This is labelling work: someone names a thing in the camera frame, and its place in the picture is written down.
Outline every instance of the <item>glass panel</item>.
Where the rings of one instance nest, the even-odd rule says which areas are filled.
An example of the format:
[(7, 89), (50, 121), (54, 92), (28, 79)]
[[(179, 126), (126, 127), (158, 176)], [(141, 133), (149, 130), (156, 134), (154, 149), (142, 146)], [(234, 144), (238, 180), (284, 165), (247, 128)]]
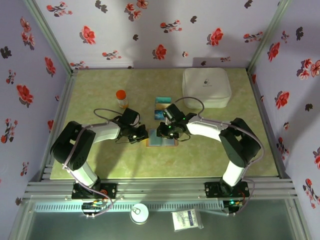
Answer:
[(79, 212), (34, 213), (29, 240), (284, 240), (295, 239), (283, 200), (252, 200), (238, 216), (201, 212), (203, 229), (174, 232), (172, 214), (149, 214), (143, 225), (129, 212), (109, 212), (86, 219)]

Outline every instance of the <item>black bracket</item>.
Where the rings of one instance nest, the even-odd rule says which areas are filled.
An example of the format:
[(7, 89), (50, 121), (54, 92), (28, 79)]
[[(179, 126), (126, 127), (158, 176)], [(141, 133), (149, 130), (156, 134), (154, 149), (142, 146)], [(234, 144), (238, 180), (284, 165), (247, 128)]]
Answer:
[(207, 198), (243, 198), (244, 196), (247, 198), (250, 196), (248, 183), (245, 181), (239, 182), (228, 194), (222, 191), (221, 183), (218, 181), (205, 182), (204, 191)]
[[(94, 190), (107, 194), (111, 199), (116, 199), (117, 184), (116, 183), (100, 183), (99, 188)], [(83, 188), (78, 183), (73, 184), (72, 199), (103, 199), (104, 197), (100, 194), (91, 192)]]

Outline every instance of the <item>white wall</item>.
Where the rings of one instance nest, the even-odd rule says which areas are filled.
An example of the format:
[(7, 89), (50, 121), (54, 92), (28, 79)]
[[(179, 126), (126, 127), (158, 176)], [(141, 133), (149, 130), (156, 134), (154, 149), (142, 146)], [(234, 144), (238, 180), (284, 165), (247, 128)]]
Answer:
[[(202, 67), (203, 61), (205, 67), (247, 67), (259, 45), (261, 35), (257, 34), (267, 29), (279, 0), (253, 1), (248, 8), (245, 0), (148, 0), (146, 9), (139, 8), (136, 0), (102, 0), (105, 13), (95, 6), (96, 1), (68, 0), (67, 6), (61, 6), (59, 0), (36, 2), (69, 63), (83, 61), (90, 68), (171, 68)], [(132, 14), (140, 11), (138, 19), (130, 21), (128, 10), (125, 12), (127, 4), (134, 7)], [(161, 24), (168, 26), (176, 20), (180, 21), (174, 24), (176, 29), (165, 33)], [(83, 43), (80, 37), (84, 26), (93, 31), (91, 44)], [(207, 45), (208, 35), (217, 28), (223, 33), (221, 40), (218, 45)], [(256, 40), (244, 38), (246, 34), (257, 35)], [(159, 45), (166, 49), (162, 60), (153, 56)], [(117, 58), (107, 60), (103, 56), (114, 54), (114, 50)], [(221, 58), (230, 61), (222, 62)]]
[[(318, 67), (320, 70), (319, 12), (318, 0), (294, 0), (253, 71), (274, 135), (282, 139), (288, 151), (285, 153), (278, 142), (286, 172), (293, 180), (315, 240), (320, 238), (320, 72), (316, 71)], [(303, 36), (298, 37), (300, 27)], [(286, 42), (282, 39), (283, 31), (289, 35)], [(278, 53), (274, 51), (276, 56), (270, 62), (270, 46), (277, 43)], [(299, 73), (308, 59), (309, 64), (303, 66), (303, 78)], [(284, 98), (282, 105), (278, 100), (278, 108), (275, 98), (280, 91)]]
[[(22, 27), (22, 17), (30, 28)], [(0, 29), (0, 48), (11, 51), (7, 58), (0, 55), (0, 239), (5, 240), (27, 183), (40, 171), (48, 121), (55, 117), (67, 74), (21, 0), (1, 2)], [(50, 73), (46, 57), (53, 62)]]

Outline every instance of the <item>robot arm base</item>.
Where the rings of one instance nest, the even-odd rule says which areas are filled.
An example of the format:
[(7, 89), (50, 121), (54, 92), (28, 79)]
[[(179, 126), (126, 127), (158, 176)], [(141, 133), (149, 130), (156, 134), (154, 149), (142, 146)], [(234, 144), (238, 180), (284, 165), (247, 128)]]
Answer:
[[(117, 184), (116, 183), (101, 183), (100, 178), (96, 180), (91, 189), (102, 192), (108, 195), (111, 199), (116, 198)], [(73, 200), (86, 200), (86, 199), (103, 199), (104, 197), (92, 191), (88, 191), (78, 183), (73, 184), (71, 198)]]
[(220, 181), (205, 182), (204, 189), (207, 198), (235, 199), (250, 196), (248, 183), (245, 181), (240, 181), (235, 186), (230, 186), (221, 178)]

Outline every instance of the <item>white box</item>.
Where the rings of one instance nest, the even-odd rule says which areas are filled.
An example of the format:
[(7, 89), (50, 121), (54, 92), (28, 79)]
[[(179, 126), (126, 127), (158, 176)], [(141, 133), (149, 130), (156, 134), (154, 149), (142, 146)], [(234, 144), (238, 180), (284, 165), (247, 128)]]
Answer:
[[(222, 68), (187, 68), (183, 72), (182, 94), (201, 100), (205, 108), (224, 108), (231, 98), (231, 87)], [(194, 99), (184, 99), (190, 109), (201, 109)]]

